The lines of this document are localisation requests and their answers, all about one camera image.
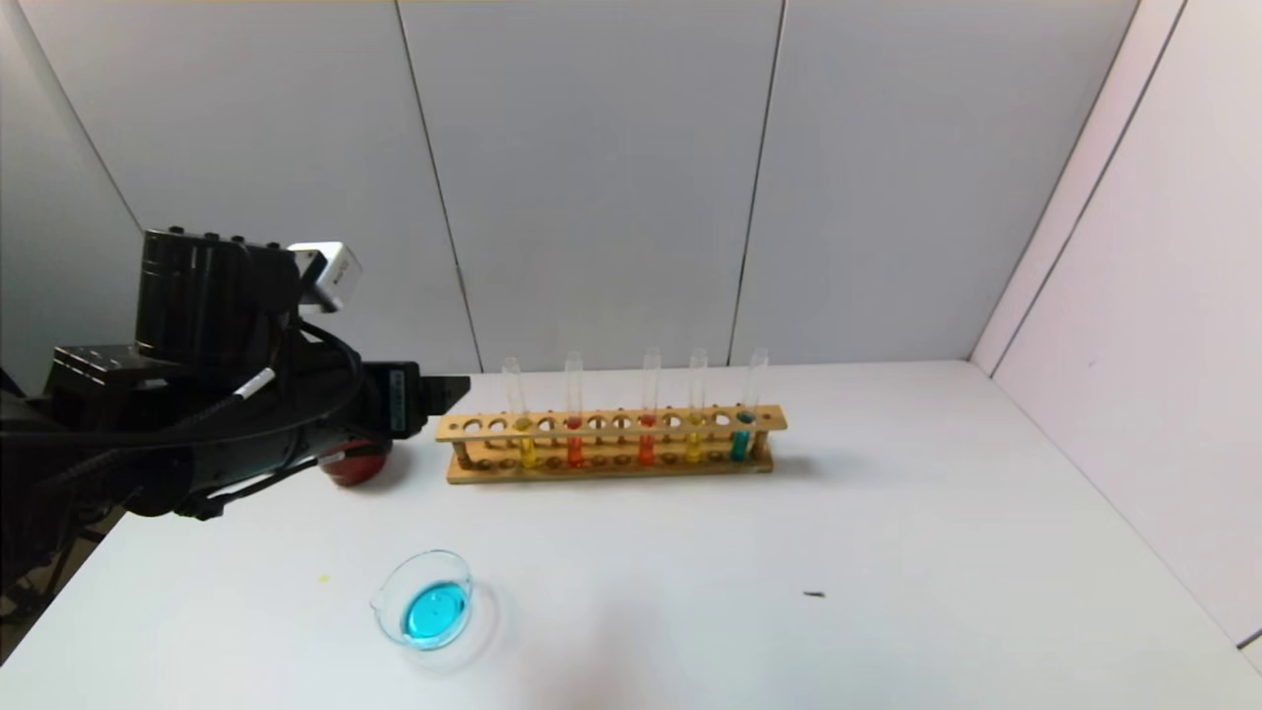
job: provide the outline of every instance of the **orange liquid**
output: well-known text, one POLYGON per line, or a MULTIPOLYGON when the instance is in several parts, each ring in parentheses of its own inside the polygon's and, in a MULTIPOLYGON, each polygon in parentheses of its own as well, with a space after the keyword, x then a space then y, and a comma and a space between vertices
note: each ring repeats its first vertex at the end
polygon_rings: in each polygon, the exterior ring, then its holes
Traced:
MULTIPOLYGON (((641 415, 640 416, 640 425, 641 426, 651 428, 655 424, 658 424, 658 417, 655 417, 652 415, 641 415)), ((651 467, 652 464, 654 464, 652 436, 647 436, 647 435, 646 436, 641 436, 640 438, 640 465, 641 467, 651 467)))
MULTIPOLYGON (((583 426, 582 417, 569 417, 565 420, 565 429, 577 430, 581 426, 583 426)), ((581 469, 583 467, 583 438, 572 436, 565 443, 569 446, 569 468, 581 469)))

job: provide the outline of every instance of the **glass petri dish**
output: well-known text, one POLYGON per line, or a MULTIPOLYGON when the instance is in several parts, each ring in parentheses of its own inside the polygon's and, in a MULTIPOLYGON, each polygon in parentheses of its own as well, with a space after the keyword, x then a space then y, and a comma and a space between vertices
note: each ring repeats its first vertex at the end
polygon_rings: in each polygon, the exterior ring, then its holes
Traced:
POLYGON ((459 638, 472 602, 468 564, 454 552, 430 550, 399 565, 370 603, 386 638, 427 653, 459 638))

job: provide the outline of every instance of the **teal liquid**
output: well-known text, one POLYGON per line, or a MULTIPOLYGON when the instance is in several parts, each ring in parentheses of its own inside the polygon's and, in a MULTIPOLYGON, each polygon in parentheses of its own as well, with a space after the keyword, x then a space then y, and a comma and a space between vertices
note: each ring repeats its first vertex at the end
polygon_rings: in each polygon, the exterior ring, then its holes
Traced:
MULTIPOLYGON (((746 425, 753 424, 752 412, 741 412, 736 416, 737 420, 745 422, 746 425)), ((732 435, 732 460, 745 462, 745 454, 750 450, 750 433, 738 431, 732 435)))
POLYGON ((403 636, 418 648, 445 646, 464 628, 468 599, 456 583, 427 586, 403 614, 403 636))

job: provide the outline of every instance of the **wooden test tube rack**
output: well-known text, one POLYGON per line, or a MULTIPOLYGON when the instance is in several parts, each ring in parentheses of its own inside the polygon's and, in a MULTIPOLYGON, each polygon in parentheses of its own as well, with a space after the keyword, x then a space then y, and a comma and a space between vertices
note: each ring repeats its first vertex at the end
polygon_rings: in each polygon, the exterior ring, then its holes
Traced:
POLYGON ((583 414, 577 430, 564 428, 565 415, 531 412, 530 429, 512 430, 512 419, 498 415, 447 415, 438 424, 438 441, 456 450, 447 468, 447 482, 512 483, 611 478, 692 477, 705 474, 770 473, 774 462, 767 435, 789 429, 784 412, 775 405, 753 411, 753 422, 737 420, 740 406, 708 409, 703 424, 688 424, 688 410, 658 410, 656 424, 640 425, 641 410, 601 410, 583 414), (741 462, 732 460, 736 433, 750 433, 750 450, 741 462), (700 435, 702 460, 684 460, 687 436, 700 435), (583 438, 583 465, 568 464, 567 440, 583 438), (654 464, 639 463, 640 438, 654 438, 654 464), (539 465, 521 465, 521 440, 535 444, 539 465))

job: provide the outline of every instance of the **test tube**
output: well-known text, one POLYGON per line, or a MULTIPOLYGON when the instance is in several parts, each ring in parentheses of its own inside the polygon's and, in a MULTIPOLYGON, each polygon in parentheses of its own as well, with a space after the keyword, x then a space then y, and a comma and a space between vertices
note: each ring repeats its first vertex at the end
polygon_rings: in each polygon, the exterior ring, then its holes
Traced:
MULTIPOLYGON (((693 357, 688 361, 688 424, 700 426, 705 424, 705 348, 693 349, 693 357)), ((702 460, 702 435, 692 433, 684 438, 684 462, 699 464, 702 460)))
MULTIPOLYGON (((504 359, 504 393, 509 397, 509 415, 512 417, 512 429, 524 433, 530 430, 530 417, 526 411, 526 395, 521 390, 521 366, 516 358, 504 359)), ((534 469, 539 465, 539 457, 535 454, 535 440, 517 440, 521 446, 521 465, 534 469)))
MULTIPOLYGON (((752 425, 756 421, 758 410, 760 390, 762 388, 762 376, 767 372, 767 348, 757 347, 753 357, 750 358, 750 370, 745 375, 745 396, 741 397, 741 411, 736 419, 741 424, 752 425)), ((745 462, 745 455, 750 450, 750 433, 738 431, 732 438, 732 460, 745 462)))
MULTIPOLYGON (((572 349, 565 357, 565 428, 577 430, 583 426, 583 357, 572 349)), ((569 446, 569 468, 583 465, 583 438, 572 436, 569 446)))
MULTIPOLYGON (((650 347, 647 352, 644 353, 644 383, 641 386, 641 409, 644 412, 640 415, 640 426, 651 428, 658 424, 658 376, 661 373, 661 351, 656 347, 650 347)), ((651 467, 654 464, 652 457, 652 435, 640 436, 640 465, 651 467)))

